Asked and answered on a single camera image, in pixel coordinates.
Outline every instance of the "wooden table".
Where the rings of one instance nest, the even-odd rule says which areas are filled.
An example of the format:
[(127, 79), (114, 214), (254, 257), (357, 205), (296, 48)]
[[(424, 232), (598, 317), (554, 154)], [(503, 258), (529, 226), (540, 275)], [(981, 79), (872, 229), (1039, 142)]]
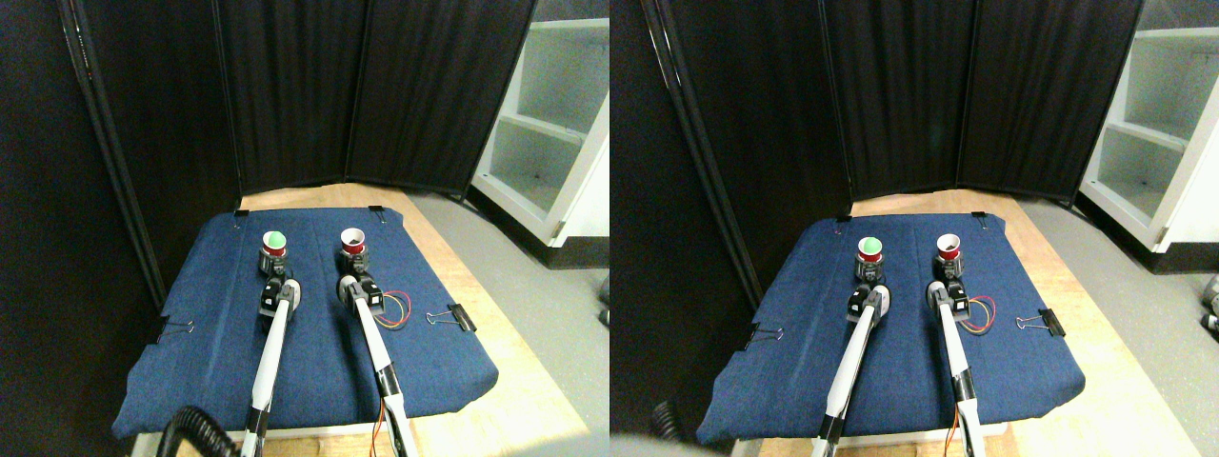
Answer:
[[(890, 195), (855, 204), (852, 216), (972, 211), (986, 211), (1007, 221), (1008, 241), (1046, 306), (1062, 321), (1067, 345), (1087, 378), (1084, 392), (1074, 400), (1042, 418), (1012, 422), (1007, 433), (987, 438), (987, 456), (1197, 456), (1197, 448), (1109, 321), (1011, 196), (973, 190)], [(1013, 324), (1011, 316), (998, 321), (996, 325)], [(807, 457), (811, 452), (808, 439), (768, 439), (761, 455)], [(942, 453), (942, 442), (839, 452), (840, 456)], [(948, 447), (948, 455), (963, 455), (959, 439)]]
[[(280, 189), (246, 196), (243, 210), (366, 207), (382, 205), (402, 213), (402, 227), (419, 246), (453, 300), (478, 324), (478, 339), (500, 369), (491, 391), (456, 413), (411, 419), (423, 456), (503, 456), (545, 442), (588, 434), (567, 397), (542, 368), (529, 345), (483, 290), (461, 258), (414, 204), (399, 189), (333, 184)], [(372, 424), (268, 431), (266, 456), (367, 456)], [(144, 441), (155, 446), (158, 434)], [(393, 456), (386, 433), (377, 440), (382, 456)], [(183, 445), (180, 455), (197, 455)]]

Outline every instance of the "gray floor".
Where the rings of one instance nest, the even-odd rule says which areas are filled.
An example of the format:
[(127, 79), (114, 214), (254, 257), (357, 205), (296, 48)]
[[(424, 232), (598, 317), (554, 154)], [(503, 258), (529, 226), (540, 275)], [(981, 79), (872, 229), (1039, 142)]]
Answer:
[(610, 330), (597, 321), (597, 290), (610, 271), (550, 271), (468, 204), (407, 195), (500, 305), (589, 430), (608, 436)]
[(1219, 456), (1219, 342), (1199, 324), (1206, 313), (1199, 297), (1210, 275), (1151, 274), (1082, 216), (1041, 199), (1018, 200), (1134, 352), (1198, 452)]

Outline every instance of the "blue cloth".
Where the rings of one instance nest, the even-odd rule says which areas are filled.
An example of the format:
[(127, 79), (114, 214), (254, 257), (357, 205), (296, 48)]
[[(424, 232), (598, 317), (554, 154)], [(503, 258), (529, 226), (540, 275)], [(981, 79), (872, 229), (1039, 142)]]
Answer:
[[(819, 221), (805, 230), (753, 318), (763, 329), (783, 328), (783, 339), (755, 342), (733, 356), (716, 378), (698, 439), (817, 435), (855, 325), (846, 321), (846, 301), (857, 284), (853, 257), (864, 236), (884, 243), (892, 301), (868, 341), (844, 435), (952, 425), (947, 353), (925, 299), (934, 280), (935, 241), (945, 233), (962, 239), (965, 292), (989, 295), (998, 303), (998, 317), (985, 336), (957, 328), (981, 422), (1041, 417), (1079, 395), (1084, 373), (1063, 338), (1045, 329), (1017, 329), (1017, 316), (1035, 317), (1045, 302), (1007, 243), (1006, 223), (993, 214), (984, 221), (987, 229), (970, 214), (873, 216)], [(985, 322), (980, 307), (973, 312), (973, 322)], [(1064, 324), (1069, 330), (1070, 322)]]
[[(195, 405), (227, 430), (245, 427), (250, 390), (266, 333), (257, 323), (266, 275), (258, 272), (262, 234), (288, 238), (288, 267), (301, 284), (301, 302), (288, 323), (271, 407), (271, 428), (367, 423), (380, 397), (358, 319), (340, 302), (339, 233), (364, 230), (369, 273), (383, 290), (410, 294), (406, 328), (380, 329), (411, 417), (455, 412), (495, 385), (499, 372), (474, 333), (429, 325), (424, 313), (447, 311), (453, 300), (402, 229), (402, 214), (368, 208), (256, 211), (212, 218), (195, 240), (166, 301), (172, 322), (194, 321), (193, 333), (147, 345), (127, 377), (127, 397), (115, 420), (117, 438), (160, 431), (182, 406)], [(397, 319), (394, 301), (385, 316)], [(166, 331), (182, 329), (169, 325)]]

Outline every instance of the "folding screen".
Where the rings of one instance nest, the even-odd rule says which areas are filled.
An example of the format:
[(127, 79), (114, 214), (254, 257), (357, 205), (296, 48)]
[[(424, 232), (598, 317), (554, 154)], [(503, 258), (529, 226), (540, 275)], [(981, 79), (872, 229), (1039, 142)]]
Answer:
[(672, 401), (686, 436), (753, 313), (703, 191), (638, 2), (614, 4), (610, 90), (611, 431), (649, 433)]
[(805, 228), (851, 208), (822, 15), (807, 1), (658, 4), (761, 296)]
[(221, 1), (218, 9), (241, 191), (341, 180), (364, 2)]
[(56, 4), (0, 10), (0, 455), (122, 455), (156, 308)]
[(974, 1), (825, 1), (855, 200), (952, 188)]
[(533, 7), (533, 0), (374, 1), (349, 179), (464, 195)]
[(1141, 4), (979, 2), (958, 183), (1074, 199)]
[(240, 186), (212, 9), (77, 1), (89, 65), (168, 290), (199, 228)]

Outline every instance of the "red cup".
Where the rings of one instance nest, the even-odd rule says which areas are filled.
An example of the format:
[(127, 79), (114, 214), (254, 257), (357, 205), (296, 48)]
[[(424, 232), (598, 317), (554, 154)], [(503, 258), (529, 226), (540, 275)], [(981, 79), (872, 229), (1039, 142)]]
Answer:
[(868, 249), (864, 245), (868, 244), (868, 239), (876, 240), (875, 238), (868, 236), (859, 240), (859, 258), (864, 262), (879, 262), (880, 261), (880, 240), (876, 240), (874, 249)]
[(343, 240), (343, 250), (347, 253), (355, 255), (364, 251), (364, 230), (352, 227), (343, 230), (339, 239)]
[(269, 253), (269, 255), (272, 255), (274, 257), (282, 257), (284, 255), (284, 252), (288, 251), (288, 244), (285, 243), (283, 246), (274, 247), (274, 249), (271, 247), (271, 234), (273, 234), (273, 233), (274, 232), (267, 232), (267, 233), (262, 234), (262, 250), (267, 251), (267, 253)]
[(940, 249), (940, 258), (951, 261), (961, 255), (961, 236), (946, 233), (935, 240), (935, 247)]

